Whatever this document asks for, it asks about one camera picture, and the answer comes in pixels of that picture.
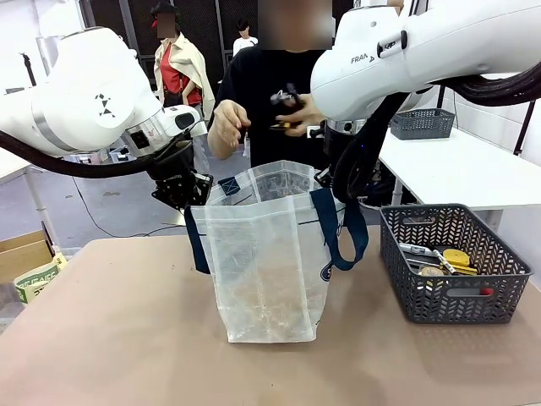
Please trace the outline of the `person's right hand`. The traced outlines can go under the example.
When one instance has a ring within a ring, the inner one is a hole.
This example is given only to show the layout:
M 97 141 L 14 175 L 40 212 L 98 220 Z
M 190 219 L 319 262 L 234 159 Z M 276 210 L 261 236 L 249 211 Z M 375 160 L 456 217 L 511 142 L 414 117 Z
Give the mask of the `person's right hand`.
M 236 148 L 245 129 L 251 126 L 246 110 L 235 101 L 221 101 L 214 111 L 217 134 L 227 146 Z

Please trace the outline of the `person's left hand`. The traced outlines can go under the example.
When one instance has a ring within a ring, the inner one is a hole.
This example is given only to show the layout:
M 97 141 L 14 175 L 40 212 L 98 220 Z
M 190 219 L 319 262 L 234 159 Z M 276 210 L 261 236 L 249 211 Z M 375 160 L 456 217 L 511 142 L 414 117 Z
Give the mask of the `person's left hand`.
M 277 122 L 289 123 L 289 128 L 285 131 L 285 135 L 287 136 L 305 136 L 308 127 L 320 126 L 326 120 L 326 117 L 317 108 L 310 94 L 301 94 L 299 100 L 302 104 L 300 110 L 292 114 L 276 116 Z

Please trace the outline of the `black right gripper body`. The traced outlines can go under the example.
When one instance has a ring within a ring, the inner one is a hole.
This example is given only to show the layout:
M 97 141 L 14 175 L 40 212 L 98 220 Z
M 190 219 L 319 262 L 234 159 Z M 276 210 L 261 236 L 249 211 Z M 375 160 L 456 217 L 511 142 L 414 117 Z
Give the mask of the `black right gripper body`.
M 357 146 L 359 132 L 341 132 L 334 129 L 325 130 L 325 153 L 329 158 L 329 166 L 333 177 L 348 178 L 359 156 Z

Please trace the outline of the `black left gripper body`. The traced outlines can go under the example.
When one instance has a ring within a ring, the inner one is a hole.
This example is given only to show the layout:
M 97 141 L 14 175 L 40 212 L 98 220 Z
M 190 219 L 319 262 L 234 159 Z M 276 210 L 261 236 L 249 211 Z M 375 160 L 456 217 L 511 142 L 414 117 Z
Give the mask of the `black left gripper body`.
M 154 156 L 147 173 L 156 183 L 157 189 L 172 186 L 191 190 L 195 186 L 193 142 L 173 141 Z

